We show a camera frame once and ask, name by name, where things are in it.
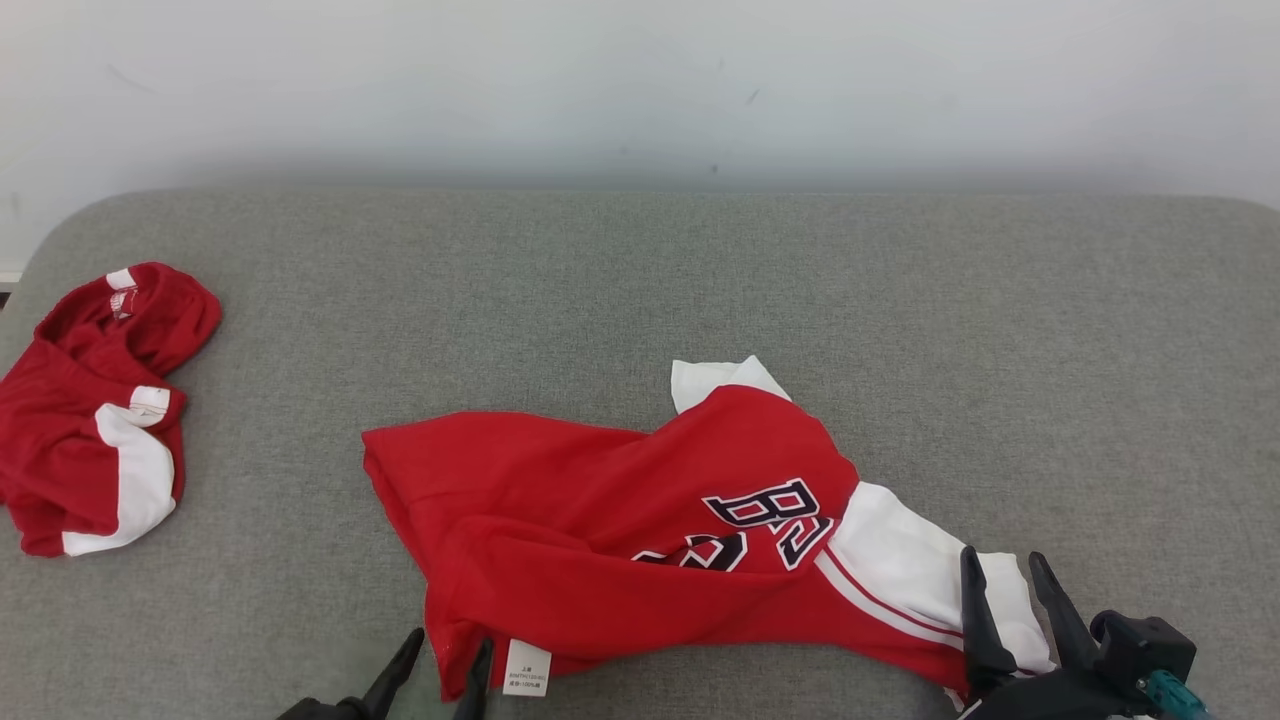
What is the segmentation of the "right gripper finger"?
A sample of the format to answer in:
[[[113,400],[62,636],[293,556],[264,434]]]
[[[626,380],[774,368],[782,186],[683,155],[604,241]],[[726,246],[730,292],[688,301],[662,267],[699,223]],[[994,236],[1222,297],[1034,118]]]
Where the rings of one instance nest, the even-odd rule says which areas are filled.
[[[1074,602],[1041,552],[1028,557],[1036,597],[1047,614],[1059,662],[1069,670],[1093,670],[1098,660],[1098,644]]]
[[[1000,639],[986,596],[986,573],[972,546],[965,546],[960,553],[960,580],[968,687],[970,692],[992,692],[1014,680],[1018,665]]]

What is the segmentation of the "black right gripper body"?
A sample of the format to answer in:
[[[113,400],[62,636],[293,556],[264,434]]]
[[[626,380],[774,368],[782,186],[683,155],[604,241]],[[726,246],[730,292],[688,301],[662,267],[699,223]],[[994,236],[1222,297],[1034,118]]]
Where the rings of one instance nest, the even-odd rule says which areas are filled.
[[[1153,714],[1137,689],[1120,691],[1093,671],[1060,667],[1015,678],[974,700],[961,719],[1134,719]]]

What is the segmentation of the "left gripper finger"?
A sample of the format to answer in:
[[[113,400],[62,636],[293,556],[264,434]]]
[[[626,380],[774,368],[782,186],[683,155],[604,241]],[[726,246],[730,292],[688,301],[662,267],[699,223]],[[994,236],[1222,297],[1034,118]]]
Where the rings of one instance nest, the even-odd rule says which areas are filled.
[[[360,698],[361,719],[388,719],[396,696],[410,679],[426,639],[424,628],[413,629],[389,664]]]
[[[484,638],[465,676],[465,689],[454,705],[453,720],[484,720],[492,688],[494,644]]]

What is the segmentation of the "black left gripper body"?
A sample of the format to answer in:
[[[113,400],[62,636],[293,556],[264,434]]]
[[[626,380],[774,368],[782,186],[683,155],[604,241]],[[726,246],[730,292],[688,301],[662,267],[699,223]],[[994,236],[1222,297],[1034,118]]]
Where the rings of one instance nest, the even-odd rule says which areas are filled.
[[[324,703],[312,697],[297,701],[280,714],[278,720],[362,720],[367,717],[367,706],[361,698],[346,697],[334,705]]]

